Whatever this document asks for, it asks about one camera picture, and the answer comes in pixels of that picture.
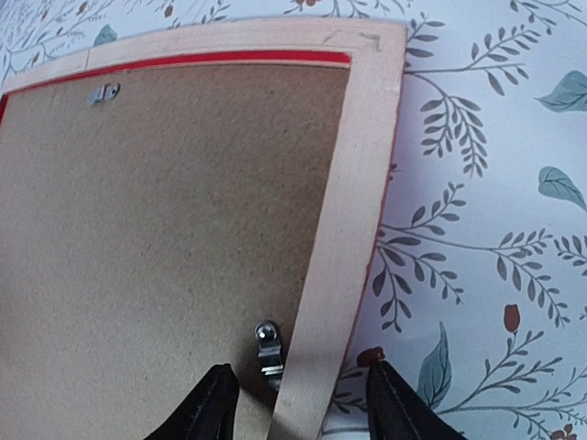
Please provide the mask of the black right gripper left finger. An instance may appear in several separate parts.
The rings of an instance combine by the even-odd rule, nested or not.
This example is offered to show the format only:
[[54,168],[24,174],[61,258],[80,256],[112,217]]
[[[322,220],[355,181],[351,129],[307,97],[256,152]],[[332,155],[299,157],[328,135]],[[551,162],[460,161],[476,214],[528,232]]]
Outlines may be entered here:
[[238,379],[231,366],[214,365],[150,439],[230,440],[238,396]]

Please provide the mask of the red wooden picture frame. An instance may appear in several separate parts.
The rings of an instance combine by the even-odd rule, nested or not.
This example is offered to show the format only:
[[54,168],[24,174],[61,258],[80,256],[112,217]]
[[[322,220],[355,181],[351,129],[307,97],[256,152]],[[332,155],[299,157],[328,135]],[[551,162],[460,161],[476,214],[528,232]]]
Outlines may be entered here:
[[401,95],[406,30],[341,18],[269,18],[183,27],[122,39],[35,67],[14,94],[122,72],[192,66],[293,65],[348,72],[314,245],[293,331],[254,329],[260,387],[271,413],[262,439],[317,439],[335,389],[372,261]]

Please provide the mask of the brown backing board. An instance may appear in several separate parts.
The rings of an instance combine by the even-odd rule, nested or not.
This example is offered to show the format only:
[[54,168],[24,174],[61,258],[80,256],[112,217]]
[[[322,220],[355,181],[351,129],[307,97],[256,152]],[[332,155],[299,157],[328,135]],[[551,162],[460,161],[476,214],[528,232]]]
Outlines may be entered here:
[[262,439],[254,329],[289,339],[349,74],[130,71],[1,122],[1,436],[142,439],[215,364]]

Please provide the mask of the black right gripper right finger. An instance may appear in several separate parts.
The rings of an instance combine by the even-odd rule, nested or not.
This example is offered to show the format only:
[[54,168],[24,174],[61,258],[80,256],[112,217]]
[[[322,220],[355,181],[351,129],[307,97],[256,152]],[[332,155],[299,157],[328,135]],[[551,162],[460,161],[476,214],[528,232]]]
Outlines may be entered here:
[[370,439],[465,439],[430,410],[386,360],[369,367],[366,403]]

